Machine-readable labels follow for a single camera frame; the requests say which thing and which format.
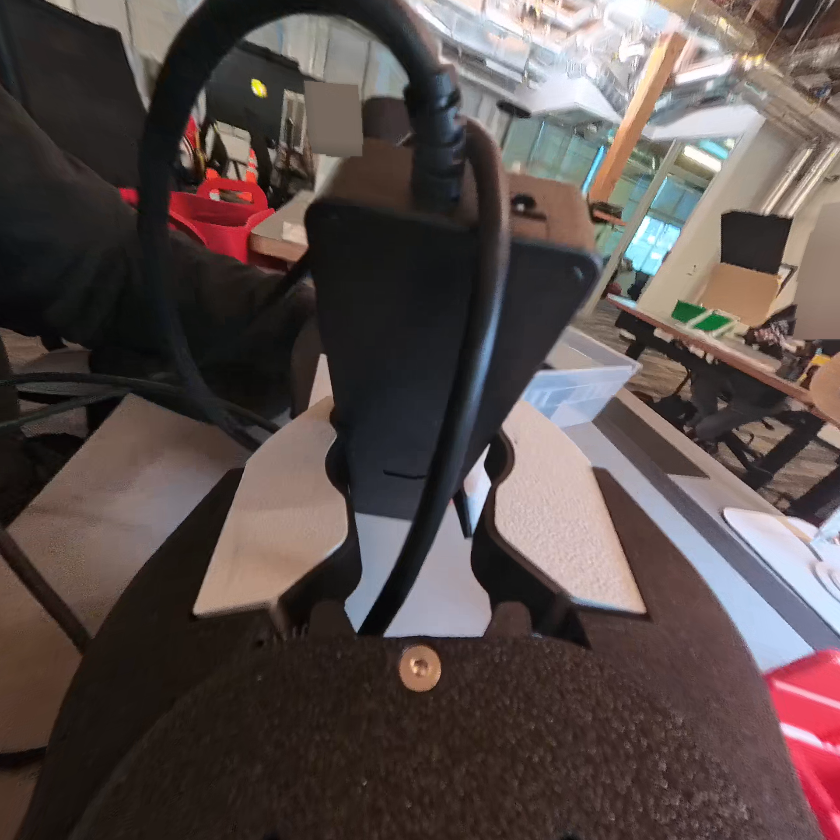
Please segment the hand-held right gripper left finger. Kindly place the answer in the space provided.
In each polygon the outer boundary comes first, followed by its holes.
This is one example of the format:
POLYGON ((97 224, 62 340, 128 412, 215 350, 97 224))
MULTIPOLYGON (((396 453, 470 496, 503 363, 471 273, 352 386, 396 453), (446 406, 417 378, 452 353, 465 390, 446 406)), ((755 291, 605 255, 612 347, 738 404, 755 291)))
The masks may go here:
POLYGON ((361 581, 349 502, 333 482, 337 441, 326 396, 249 457, 206 569, 196 618, 280 610, 304 624, 325 601, 345 605, 361 581))

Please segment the cardboard box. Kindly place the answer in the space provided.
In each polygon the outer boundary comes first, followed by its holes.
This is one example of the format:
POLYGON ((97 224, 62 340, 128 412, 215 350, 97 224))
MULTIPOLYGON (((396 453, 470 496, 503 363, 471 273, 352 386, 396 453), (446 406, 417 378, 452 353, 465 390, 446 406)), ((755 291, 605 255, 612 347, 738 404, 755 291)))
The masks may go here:
POLYGON ((710 270, 698 302, 706 309, 733 316, 749 328, 757 327, 770 316, 780 283, 778 274, 718 263, 710 270))

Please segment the red plastic bin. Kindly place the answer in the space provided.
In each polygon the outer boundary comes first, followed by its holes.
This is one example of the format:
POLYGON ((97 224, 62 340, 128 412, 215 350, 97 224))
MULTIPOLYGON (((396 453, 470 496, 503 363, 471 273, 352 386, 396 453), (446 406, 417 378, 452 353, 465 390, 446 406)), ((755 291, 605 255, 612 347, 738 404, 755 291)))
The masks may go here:
POLYGON ((764 675, 805 798, 825 839, 839 838, 839 651, 764 675))

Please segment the background wooden table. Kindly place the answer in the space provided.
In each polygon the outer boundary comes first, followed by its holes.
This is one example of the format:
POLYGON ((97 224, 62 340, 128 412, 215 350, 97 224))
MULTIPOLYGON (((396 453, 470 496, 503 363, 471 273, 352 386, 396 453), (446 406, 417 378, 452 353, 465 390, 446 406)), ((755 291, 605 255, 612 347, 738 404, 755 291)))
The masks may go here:
POLYGON ((761 382, 777 392, 806 406, 807 409, 826 423, 839 426, 838 408, 827 401, 820 402, 815 393, 815 387, 810 390, 801 387, 794 381, 788 381, 777 375, 780 364, 758 351, 747 348, 743 343, 730 339, 718 339, 710 333, 702 332, 671 318, 669 315, 646 311, 632 300, 614 295, 606 296, 605 300, 620 312, 631 318, 646 323, 652 330, 666 333, 674 341, 680 342, 687 348, 698 350, 703 354, 729 365, 731 368, 748 375, 757 382, 761 382))

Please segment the green bin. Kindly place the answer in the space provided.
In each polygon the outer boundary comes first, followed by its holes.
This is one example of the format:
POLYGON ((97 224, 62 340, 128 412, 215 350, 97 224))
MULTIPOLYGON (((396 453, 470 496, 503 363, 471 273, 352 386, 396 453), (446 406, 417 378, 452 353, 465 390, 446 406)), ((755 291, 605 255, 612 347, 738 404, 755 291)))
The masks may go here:
POLYGON ((727 312, 682 300, 677 301, 670 317, 689 330, 711 337, 718 337, 729 332, 736 322, 735 318, 727 312))

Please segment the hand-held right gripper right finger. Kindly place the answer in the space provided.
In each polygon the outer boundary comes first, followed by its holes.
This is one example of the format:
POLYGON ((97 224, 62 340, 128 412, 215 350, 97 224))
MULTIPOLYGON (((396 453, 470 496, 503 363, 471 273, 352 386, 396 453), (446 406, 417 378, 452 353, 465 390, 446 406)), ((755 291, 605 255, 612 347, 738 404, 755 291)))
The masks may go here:
POLYGON ((585 616, 648 620, 595 468, 567 433, 519 401, 486 469, 470 567, 493 614, 514 605, 535 636, 583 647, 585 616))

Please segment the clear plastic bin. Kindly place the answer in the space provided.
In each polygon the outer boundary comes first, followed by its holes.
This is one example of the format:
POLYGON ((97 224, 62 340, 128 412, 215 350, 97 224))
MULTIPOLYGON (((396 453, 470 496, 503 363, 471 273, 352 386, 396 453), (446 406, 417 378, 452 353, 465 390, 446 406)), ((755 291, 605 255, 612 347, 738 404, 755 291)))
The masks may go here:
POLYGON ((557 427, 590 424, 641 367, 638 361, 569 327, 521 400, 557 427))

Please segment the black square panel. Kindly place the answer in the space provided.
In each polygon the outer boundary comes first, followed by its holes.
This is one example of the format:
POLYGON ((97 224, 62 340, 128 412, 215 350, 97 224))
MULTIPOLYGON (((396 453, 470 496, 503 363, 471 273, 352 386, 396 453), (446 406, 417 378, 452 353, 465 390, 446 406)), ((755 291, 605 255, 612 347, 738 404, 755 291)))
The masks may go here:
POLYGON ((720 219, 720 263, 776 275, 793 219, 775 214, 729 211, 720 219))

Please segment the person's left forearm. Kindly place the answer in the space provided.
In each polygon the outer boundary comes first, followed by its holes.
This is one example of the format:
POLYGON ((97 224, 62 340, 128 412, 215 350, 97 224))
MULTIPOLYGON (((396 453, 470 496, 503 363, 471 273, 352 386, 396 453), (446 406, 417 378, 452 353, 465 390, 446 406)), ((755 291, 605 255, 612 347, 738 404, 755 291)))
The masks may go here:
MULTIPOLYGON (((137 214, 1 96, 2 328, 161 371, 171 363, 144 285, 137 214)), ((196 361, 279 363, 313 316, 304 280, 216 255, 171 231, 172 282, 196 361)))

